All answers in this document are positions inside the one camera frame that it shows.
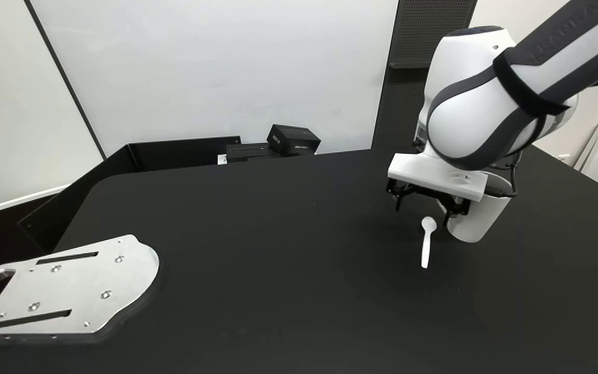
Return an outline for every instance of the black box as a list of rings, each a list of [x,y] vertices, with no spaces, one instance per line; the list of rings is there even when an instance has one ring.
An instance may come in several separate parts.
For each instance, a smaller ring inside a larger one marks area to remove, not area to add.
[[[283,156],[293,154],[314,154],[320,146],[320,138],[308,128],[273,125],[266,141],[271,148]]]
[[[249,158],[274,158],[280,157],[268,143],[230,144],[226,147],[228,163],[247,161]]]

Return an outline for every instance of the perforated panel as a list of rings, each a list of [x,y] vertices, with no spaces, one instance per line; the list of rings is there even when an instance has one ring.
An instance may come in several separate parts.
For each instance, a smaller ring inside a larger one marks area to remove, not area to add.
[[[468,27],[475,4],[476,0],[400,0],[389,63],[414,69],[387,68],[373,147],[398,148],[412,143],[424,101],[426,66],[443,36]]]

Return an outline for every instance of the white cup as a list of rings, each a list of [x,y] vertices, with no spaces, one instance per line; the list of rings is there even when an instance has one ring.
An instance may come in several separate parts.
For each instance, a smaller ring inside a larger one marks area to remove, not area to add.
[[[511,183],[508,180],[495,175],[494,173],[483,172],[488,175],[486,185],[502,190],[506,193],[512,192]],[[449,218],[446,223],[446,229],[451,232],[456,239],[463,242],[477,243],[488,232],[500,213],[505,209],[511,198],[495,198],[484,194],[479,202],[470,202],[470,211],[467,216],[457,215]],[[442,211],[446,212],[444,206],[440,204]]]

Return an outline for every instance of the spoon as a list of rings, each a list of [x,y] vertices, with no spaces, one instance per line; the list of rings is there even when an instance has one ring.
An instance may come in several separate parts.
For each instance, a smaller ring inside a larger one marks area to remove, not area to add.
[[[430,256],[430,235],[437,229],[437,223],[432,217],[424,217],[422,227],[426,234],[424,235],[424,246],[422,249],[422,268],[428,268],[428,257]]]

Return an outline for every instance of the metal plate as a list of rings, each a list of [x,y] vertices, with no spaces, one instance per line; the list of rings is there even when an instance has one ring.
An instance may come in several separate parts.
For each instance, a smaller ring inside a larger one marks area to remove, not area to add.
[[[147,291],[158,268],[156,252],[133,235],[1,265],[0,339],[95,333]]]

